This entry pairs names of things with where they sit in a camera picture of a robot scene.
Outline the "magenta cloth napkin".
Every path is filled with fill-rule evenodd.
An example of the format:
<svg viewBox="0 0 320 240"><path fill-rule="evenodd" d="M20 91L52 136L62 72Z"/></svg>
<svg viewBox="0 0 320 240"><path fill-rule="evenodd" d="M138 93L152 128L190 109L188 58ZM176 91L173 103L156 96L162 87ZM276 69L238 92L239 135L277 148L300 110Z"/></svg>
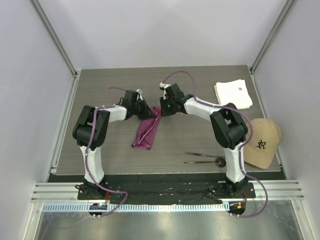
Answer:
<svg viewBox="0 0 320 240"><path fill-rule="evenodd" d="M153 145L162 116L160 107L155 106L151 111L155 114L155 118L141 121L131 145L134 149L150 150Z"/></svg>

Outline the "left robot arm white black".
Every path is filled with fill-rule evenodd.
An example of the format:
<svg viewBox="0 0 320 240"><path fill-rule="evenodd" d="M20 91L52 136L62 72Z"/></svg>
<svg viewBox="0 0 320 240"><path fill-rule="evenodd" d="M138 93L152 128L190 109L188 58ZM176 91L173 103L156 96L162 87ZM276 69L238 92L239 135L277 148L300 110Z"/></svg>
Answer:
<svg viewBox="0 0 320 240"><path fill-rule="evenodd" d="M100 200L106 196L102 145L106 139L108 125L128 120L133 116L137 116L142 121L156 118L156 114L141 98L133 101L122 99L112 106L85 105L83 107L72 132L72 137L82 152L85 167L83 183L75 186L78 189L79 200Z"/></svg>

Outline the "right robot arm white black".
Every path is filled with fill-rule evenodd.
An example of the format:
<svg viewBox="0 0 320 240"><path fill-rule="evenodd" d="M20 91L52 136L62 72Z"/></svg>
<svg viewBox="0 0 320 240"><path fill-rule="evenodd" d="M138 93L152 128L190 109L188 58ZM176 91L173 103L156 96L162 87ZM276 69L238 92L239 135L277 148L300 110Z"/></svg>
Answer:
<svg viewBox="0 0 320 240"><path fill-rule="evenodd" d="M211 123L215 139L224 150L226 193L233 198L242 194L248 184L243 151L248 128L236 106L232 103L213 104L192 94L185 95L176 83L160 83L159 88L163 91L163 97L160 98L163 117L184 113Z"/></svg>

